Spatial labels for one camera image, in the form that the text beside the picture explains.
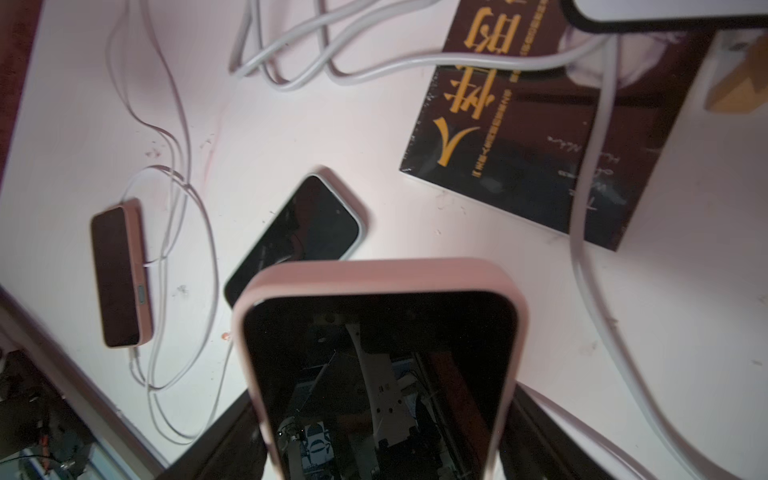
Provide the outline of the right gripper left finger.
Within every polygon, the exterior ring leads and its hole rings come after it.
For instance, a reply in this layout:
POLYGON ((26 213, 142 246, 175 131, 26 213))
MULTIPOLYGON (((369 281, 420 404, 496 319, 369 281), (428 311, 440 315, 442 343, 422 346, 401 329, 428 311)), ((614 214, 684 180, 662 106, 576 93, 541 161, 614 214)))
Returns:
POLYGON ((261 479, 267 448, 247 391, 158 479, 261 479))

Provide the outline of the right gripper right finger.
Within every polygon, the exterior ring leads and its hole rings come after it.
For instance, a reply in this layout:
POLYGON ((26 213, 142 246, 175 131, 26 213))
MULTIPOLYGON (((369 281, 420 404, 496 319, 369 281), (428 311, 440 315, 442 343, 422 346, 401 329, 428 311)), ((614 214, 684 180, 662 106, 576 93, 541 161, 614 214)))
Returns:
POLYGON ((499 444, 507 479, 611 479, 517 385, 499 444))

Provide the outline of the phone pink case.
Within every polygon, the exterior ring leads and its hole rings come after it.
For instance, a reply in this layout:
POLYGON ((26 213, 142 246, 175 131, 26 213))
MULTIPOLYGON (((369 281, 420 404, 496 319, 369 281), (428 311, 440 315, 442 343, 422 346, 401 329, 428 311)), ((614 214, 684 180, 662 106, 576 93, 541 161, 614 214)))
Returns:
POLYGON ((527 302, 480 259, 272 266, 233 336, 278 479, 490 479, 527 302))
POLYGON ((105 345, 147 343, 154 326, 139 200, 130 198, 95 215, 90 237, 105 345))

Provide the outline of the phone teal case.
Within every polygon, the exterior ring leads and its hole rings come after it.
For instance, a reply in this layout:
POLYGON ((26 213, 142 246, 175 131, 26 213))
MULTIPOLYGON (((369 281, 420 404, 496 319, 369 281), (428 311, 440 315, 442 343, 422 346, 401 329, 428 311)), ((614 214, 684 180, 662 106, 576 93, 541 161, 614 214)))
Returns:
POLYGON ((234 306, 261 271, 286 262, 349 258, 367 233, 367 213, 327 168, 307 174, 225 283, 234 306))

